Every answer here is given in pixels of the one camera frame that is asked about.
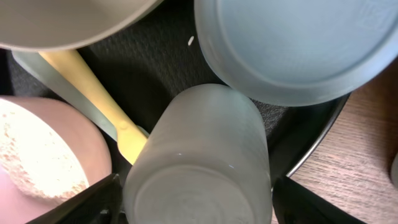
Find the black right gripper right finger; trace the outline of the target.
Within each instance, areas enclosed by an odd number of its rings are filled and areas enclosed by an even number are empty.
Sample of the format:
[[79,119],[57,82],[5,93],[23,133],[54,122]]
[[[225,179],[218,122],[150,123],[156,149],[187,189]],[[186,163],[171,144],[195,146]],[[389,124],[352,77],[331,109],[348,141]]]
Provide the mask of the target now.
[[281,224],[364,224],[288,177],[276,180],[272,204]]

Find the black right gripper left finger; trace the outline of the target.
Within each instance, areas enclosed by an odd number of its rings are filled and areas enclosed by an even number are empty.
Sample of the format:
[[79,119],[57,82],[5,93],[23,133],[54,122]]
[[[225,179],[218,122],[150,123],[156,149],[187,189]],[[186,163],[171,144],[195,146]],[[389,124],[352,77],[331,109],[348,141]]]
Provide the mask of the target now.
[[122,187],[119,176],[110,174],[28,224],[118,224],[121,203]]

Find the pink bowl with rice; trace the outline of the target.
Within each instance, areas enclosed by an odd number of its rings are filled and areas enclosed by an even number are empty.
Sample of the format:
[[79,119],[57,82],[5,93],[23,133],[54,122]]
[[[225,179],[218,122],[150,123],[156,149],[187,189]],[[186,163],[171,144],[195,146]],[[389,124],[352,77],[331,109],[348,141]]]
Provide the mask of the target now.
[[103,135],[75,108],[1,97],[1,223],[27,223],[111,173]]

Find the white cup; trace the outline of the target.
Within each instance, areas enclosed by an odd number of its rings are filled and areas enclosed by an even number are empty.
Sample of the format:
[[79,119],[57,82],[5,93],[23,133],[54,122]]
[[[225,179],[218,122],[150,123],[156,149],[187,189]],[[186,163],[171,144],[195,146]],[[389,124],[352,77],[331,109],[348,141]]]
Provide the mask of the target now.
[[267,139],[255,104],[218,84],[178,94],[130,170],[123,202],[129,223],[270,223]]

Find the light blue cup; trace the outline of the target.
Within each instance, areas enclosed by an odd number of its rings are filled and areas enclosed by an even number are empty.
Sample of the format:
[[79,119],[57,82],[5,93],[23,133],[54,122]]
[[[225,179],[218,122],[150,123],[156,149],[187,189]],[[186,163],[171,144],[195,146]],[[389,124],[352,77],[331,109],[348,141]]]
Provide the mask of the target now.
[[334,100],[397,57],[397,0],[196,0],[194,15],[217,77],[271,105]]

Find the beige bowl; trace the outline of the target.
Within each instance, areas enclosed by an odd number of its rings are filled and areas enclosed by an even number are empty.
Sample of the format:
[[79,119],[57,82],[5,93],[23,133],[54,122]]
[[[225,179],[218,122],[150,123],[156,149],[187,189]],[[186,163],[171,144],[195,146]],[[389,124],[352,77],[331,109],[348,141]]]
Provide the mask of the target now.
[[137,22],[162,0],[1,0],[1,47],[77,49]]

